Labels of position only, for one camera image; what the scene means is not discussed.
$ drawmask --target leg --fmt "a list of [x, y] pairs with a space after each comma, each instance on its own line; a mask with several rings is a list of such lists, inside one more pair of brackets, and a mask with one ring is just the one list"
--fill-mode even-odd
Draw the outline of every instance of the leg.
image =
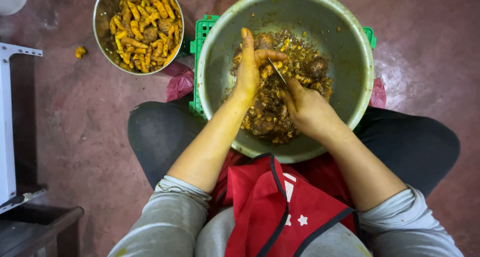
[[188, 102], [188, 97], [168, 103], [149, 101], [130, 113], [128, 140], [152, 188], [202, 129]]
[[459, 139], [440, 122], [368, 107], [360, 121], [360, 140], [402, 181], [432, 192], [460, 154]]

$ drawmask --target knife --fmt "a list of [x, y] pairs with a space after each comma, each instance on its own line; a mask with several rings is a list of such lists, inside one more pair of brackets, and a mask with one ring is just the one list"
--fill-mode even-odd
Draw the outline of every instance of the knife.
[[280, 74], [279, 70], [277, 70], [277, 68], [275, 67], [275, 65], [273, 64], [272, 60], [270, 60], [270, 58], [268, 58], [268, 61], [270, 62], [270, 64], [273, 66], [273, 68], [275, 69], [275, 71], [278, 73], [278, 75], [280, 76], [280, 78], [282, 79], [283, 83], [285, 83], [285, 85], [288, 87], [287, 85], [287, 82], [285, 82], [285, 79], [283, 78], [282, 74]]

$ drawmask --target white star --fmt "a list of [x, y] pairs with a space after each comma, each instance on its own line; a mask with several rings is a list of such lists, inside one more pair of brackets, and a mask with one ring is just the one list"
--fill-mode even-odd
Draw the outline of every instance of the white star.
[[285, 222], [285, 225], [289, 225], [289, 226], [292, 226], [292, 223], [290, 222], [290, 218], [292, 217], [292, 215], [288, 215], [287, 219], [286, 219], [286, 222]]
[[298, 219], [298, 221], [300, 222], [300, 226], [307, 225], [307, 219], [308, 217], [303, 217], [303, 215], [300, 215], [300, 218]]

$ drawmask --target metal bowl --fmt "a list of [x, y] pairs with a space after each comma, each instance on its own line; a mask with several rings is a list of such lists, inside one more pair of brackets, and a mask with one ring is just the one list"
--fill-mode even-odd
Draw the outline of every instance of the metal bowl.
[[[122, 69], [115, 61], [120, 61], [120, 57], [117, 54], [117, 45], [115, 44], [115, 38], [114, 36], [110, 33], [110, 20], [112, 17], [115, 15], [116, 12], [120, 12], [120, 7], [118, 6], [120, 0], [97, 0], [95, 3], [95, 7], [93, 9], [93, 32], [95, 34], [95, 39], [96, 42], [98, 43], [98, 46], [102, 50], [103, 54], [105, 54], [105, 57], [112, 63], [114, 64], [119, 70], [125, 71], [129, 74], [133, 75], [149, 75], [153, 74], [156, 72], [159, 72], [160, 70], [164, 69], [166, 66], [168, 66], [174, 59], [177, 57], [180, 48], [178, 48], [177, 53], [171, 59], [171, 61], [164, 65], [159, 70], [148, 72], [148, 73], [138, 73], [138, 72], [130, 72], [127, 70]], [[180, 8], [180, 15], [182, 18], [182, 27], [185, 27], [185, 23], [183, 21], [183, 12], [182, 9]], [[183, 42], [183, 35], [185, 33], [182, 33], [181, 39], [180, 39], [180, 44]]]
[[[198, 93], [207, 119], [222, 105], [226, 88], [233, 87], [230, 69], [242, 27], [253, 33], [287, 28], [297, 38], [306, 31], [303, 39], [330, 60], [330, 105], [351, 129], [355, 128], [372, 93], [374, 59], [362, 26], [336, 0], [240, 0], [227, 9], [208, 33], [198, 62]], [[273, 145], [244, 131], [238, 132], [232, 148], [250, 157], [271, 152], [281, 163], [308, 160], [326, 151], [305, 135]]]

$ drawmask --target yellow-stained hand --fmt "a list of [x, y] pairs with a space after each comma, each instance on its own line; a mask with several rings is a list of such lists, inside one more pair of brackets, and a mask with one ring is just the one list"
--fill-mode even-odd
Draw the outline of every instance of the yellow-stained hand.
[[285, 53], [273, 50], [254, 49], [254, 37], [247, 28], [242, 28], [242, 58], [237, 71], [237, 82], [232, 94], [242, 94], [247, 100], [255, 101], [258, 89], [260, 88], [260, 72], [258, 67], [265, 63], [267, 58], [272, 61], [288, 62]]
[[290, 93], [284, 102], [301, 132], [323, 144], [351, 132], [318, 91], [304, 88], [295, 78], [286, 82]]

